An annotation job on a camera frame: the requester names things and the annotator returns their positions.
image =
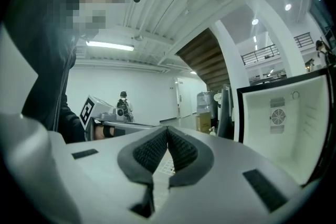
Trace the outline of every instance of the person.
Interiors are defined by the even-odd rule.
[[[76,61],[77,41],[91,40],[99,31],[92,23],[76,25],[73,21],[74,12],[90,1],[11,0],[3,20],[12,41],[38,74],[22,114],[49,131],[58,131],[66,143],[85,141],[80,120],[67,104],[66,88],[69,69]],[[102,126],[96,126],[94,134],[102,137]]]
[[[120,99],[117,103],[117,108],[121,108],[124,111],[124,116],[128,119],[129,122],[133,122],[133,106],[132,103],[127,100],[127,93],[125,91],[120,93]]]
[[[332,53],[331,49],[323,40],[316,41],[316,50],[318,51],[318,57],[323,54],[324,57],[321,58],[322,66],[334,65],[336,63],[336,56]]]

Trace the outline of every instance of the fluorescent light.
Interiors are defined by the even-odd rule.
[[[285,6],[285,10],[287,10],[287,11],[289,11],[291,8],[292,8],[292,5],[290,5],[290,4],[287,4],[287,5]]]
[[[131,46],[131,45],[119,45],[119,44],[97,42],[97,41],[86,42],[86,45],[90,47],[102,47],[102,48],[129,50],[129,51],[134,50],[134,46]]]

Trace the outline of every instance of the white panel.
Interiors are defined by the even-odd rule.
[[[0,113],[20,114],[38,74],[0,25]]]
[[[293,98],[298,92],[299,98]],[[282,134],[270,133],[270,99],[284,97]],[[329,95],[325,76],[249,92],[244,100],[244,144],[290,174],[298,184],[311,176],[326,138]]]

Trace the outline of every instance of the hand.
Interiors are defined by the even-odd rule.
[[[93,133],[93,139],[94,140],[102,140],[105,139],[106,137],[104,136],[103,133],[103,125],[98,125],[94,128],[94,133]],[[114,128],[110,127],[110,134],[113,136],[114,135]]]

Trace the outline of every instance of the railing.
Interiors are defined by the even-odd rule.
[[[294,37],[294,40],[299,48],[314,44],[314,41],[311,39],[310,33],[305,33],[300,36]]]
[[[303,35],[294,37],[294,40],[299,48],[314,44],[313,40],[311,39],[310,33],[305,33]],[[244,65],[249,65],[254,62],[260,62],[265,59],[269,59],[276,55],[279,55],[279,51],[277,49],[277,46],[273,44],[271,46],[250,52],[249,54],[245,54],[241,58],[243,59]]]

